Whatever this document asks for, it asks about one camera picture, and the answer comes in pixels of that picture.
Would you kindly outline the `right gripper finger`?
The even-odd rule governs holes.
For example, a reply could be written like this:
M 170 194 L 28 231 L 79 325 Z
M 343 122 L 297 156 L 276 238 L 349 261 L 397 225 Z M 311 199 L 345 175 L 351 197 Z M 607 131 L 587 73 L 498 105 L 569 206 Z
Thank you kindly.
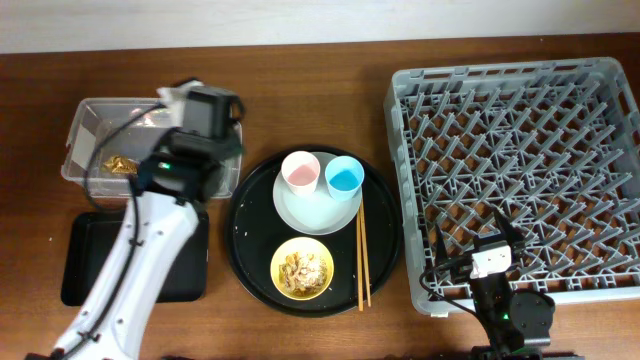
M 500 232 L 504 235 L 509 245 L 522 245 L 523 235 L 515 229 L 509 220 L 500 212 L 498 208 L 493 209 L 493 216 Z
M 441 231 L 441 228 L 438 225 L 435 226 L 435 233 L 436 233 L 435 264 L 436 265 L 442 265 L 449 259 L 449 257 L 448 257 L 446 245 L 445 245 L 445 242 L 444 242 L 443 233 Z

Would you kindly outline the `white napkin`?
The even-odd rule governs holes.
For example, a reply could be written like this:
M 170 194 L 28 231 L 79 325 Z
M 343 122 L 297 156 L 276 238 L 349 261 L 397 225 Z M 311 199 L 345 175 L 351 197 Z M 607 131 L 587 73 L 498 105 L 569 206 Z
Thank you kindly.
M 169 111 L 173 127 L 183 126 L 184 110 L 189 91 L 203 85 L 204 83 L 199 80 L 187 80 L 178 85 L 157 89 L 159 103 Z

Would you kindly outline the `brown snack wrapper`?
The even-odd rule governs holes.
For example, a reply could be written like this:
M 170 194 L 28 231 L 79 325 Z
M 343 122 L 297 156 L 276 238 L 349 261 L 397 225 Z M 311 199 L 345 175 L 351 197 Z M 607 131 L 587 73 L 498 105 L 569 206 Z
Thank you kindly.
M 103 163 L 103 169 L 116 175 L 133 175 L 138 171 L 138 164 L 121 155 L 113 155 Z

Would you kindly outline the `pink cup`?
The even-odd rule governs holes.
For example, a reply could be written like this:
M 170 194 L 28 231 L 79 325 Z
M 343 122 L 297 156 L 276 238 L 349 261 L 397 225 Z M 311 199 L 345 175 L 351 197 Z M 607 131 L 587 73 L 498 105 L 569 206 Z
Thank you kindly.
M 288 154 L 281 165 L 283 179 L 297 196 L 307 196 L 316 190 L 320 172 L 318 158 L 307 151 Z

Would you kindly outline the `yellow bowl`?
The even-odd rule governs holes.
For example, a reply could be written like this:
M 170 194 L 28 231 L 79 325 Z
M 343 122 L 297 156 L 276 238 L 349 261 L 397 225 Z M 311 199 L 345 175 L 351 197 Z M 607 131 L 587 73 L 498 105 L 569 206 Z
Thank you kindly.
M 323 288 L 316 294 L 311 296 L 294 296 L 286 292 L 283 284 L 279 278 L 279 265 L 285 262 L 285 257 L 289 254 L 300 252 L 300 253 L 313 253 L 321 258 L 323 258 L 327 265 L 327 281 Z M 285 297 L 295 300 L 295 301 L 308 301 L 320 296 L 323 292 L 325 292 L 333 279 L 334 276 L 334 261 L 329 249 L 322 244 L 320 241 L 310 238 L 310 237 L 296 237 L 285 241 L 282 245 L 278 247 L 278 249 L 274 252 L 271 264 L 270 264 L 270 274 L 271 279 L 276 287 L 276 289 Z

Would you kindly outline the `food scraps with rice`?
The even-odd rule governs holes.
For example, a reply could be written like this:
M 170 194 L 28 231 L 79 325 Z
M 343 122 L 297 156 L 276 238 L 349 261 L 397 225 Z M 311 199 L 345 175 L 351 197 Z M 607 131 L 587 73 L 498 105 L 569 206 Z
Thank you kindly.
M 327 265 L 323 258 L 313 253 L 295 252 L 285 257 L 279 265 L 279 278 L 287 293 L 294 296 L 311 296 L 325 285 Z

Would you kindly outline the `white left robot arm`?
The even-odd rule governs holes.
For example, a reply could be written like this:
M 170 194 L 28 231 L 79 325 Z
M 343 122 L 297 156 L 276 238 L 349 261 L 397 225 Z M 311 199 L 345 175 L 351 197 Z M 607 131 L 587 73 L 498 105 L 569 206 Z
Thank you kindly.
M 172 126 L 128 179 L 117 238 L 52 359 L 136 359 L 167 274 L 218 190 L 224 163 L 242 154 L 246 110 L 226 89 L 186 81 L 159 89 Z

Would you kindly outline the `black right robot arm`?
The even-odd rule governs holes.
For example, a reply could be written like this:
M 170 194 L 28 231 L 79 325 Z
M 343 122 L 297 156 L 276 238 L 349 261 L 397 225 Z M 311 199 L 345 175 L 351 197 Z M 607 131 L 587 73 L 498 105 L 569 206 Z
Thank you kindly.
M 454 257 L 447 255 L 444 235 L 436 227 L 434 267 L 422 277 L 447 273 L 453 282 L 470 287 L 474 308 L 455 306 L 473 315 L 489 340 L 487 346 L 472 348 L 471 359 L 540 359 L 541 349 L 551 342 L 555 302 L 542 292 L 511 287 L 507 273 L 526 241 L 498 209 L 493 215 L 499 231 L 476 236 L 471 250 Z

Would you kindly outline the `grey dishwasher rack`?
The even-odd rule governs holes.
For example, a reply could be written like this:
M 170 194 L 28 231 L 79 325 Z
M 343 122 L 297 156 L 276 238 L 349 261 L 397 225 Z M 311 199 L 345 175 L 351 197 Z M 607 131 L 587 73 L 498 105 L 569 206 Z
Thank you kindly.
M 559 304 L 639 296 L 639 108 L 610 57 L 396 72 L 384 101 L 414 308 L 444 317 L 471 290 L 432 269 L 497 229 L 525 237 L 514 289 Z

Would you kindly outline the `left wooden chopstick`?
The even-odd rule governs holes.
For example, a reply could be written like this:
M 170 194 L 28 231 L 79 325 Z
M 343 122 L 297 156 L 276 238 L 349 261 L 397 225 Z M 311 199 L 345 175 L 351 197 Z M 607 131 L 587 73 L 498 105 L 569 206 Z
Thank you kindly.
M 364 310 L 363 299 L 363 275 L 362 275 L 362 235 L 361 235 L 361 205 L 356 216 L 356 264 L 357 264 L 357 292 L 358 292 L 358 310 Z

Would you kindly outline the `wooden chopstick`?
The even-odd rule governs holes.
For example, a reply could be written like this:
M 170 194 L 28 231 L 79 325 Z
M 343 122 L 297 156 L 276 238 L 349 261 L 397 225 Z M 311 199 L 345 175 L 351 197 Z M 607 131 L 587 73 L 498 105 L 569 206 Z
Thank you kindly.
M 370 284 L 370 271 L 369 271 L 369 257 L 368 257 L 368 244 L 366 233 L 366 218 L 365 218 L 365 204 L 364 198 L 361 201 L 359 209 L 359 241 L 361 244 L 361 265 L 363 274 L 364 291 L 366 293 L 365 300 L 368 307 L 371 307 L 371 284 Z
M 356 216 L 356 264 L 357 264 L 357 292 L 358 292 L 358 310 L 364 310 L 363 299 L 363 275 L 362 275 L 362 235 L 361 235 L 361 205 Z

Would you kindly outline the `right wooden chopstick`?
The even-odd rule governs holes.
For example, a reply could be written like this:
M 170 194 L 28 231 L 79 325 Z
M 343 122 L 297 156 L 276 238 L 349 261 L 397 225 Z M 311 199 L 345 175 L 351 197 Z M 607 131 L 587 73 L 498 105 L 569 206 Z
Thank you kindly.
M 366 293 L 365 300 L 368 307 L 371 307 L 371 284 L 370 284 L 370 271 L 369 271 L 369 257 L 368 257 L 368 244 L 366 233 L 366 218 L 365 218 L 365 204 L 364 198 L 361 201 L 359 209 L 359 241 L 361 244 L 361 265 L 363 274 L 364 291 Z

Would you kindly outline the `round black serving tray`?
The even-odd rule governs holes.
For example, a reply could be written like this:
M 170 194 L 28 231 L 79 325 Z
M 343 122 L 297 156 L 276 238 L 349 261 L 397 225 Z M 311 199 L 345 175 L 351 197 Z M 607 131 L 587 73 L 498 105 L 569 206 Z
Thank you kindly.
M 333 257 L 335 274 L 329 288 L 308 301 L 287 298 L 277 290 L 270 275 L 271 259 L 285 241 L 301 233 L 277 214 L 272 196 L 280 166 L 291 148 L 257 165 L 237 187 L 226 220 L 224 243 L 229 262 L 239 281 L 256 299 L 269 307 L 299 317 L 326 317 L 357 306 L 356 222 L 332 234 L 314 238 Z M 382 175 L 366 161 L 364 207 L 370 292 L 378 291 L 389 278 L 403 244 L 402 219 L 395 198 Z

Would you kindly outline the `blue cup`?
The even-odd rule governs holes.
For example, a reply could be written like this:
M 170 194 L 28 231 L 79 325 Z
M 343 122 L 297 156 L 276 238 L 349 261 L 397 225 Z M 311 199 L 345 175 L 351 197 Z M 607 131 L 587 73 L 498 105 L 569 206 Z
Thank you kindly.
M 325 168 L 329 194 L 336 201 L 351 199 L 361 188 L 364 178 L 364 167 L 351 156 L 338 156 Z

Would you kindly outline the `black rectangular tray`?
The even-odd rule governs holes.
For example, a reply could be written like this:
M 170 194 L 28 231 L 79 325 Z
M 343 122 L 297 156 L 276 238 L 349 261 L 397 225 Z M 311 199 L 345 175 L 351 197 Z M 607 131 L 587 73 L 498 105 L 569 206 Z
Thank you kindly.
M 86 212 L 73 222 L 61 286 L 61 301 L 80 306 L 86 300 L 115 242 L 124 215 Z M 192 302 L 206 289 L 209 216 L 198 214 L 199 225 L 176 257 L 157 301 Z

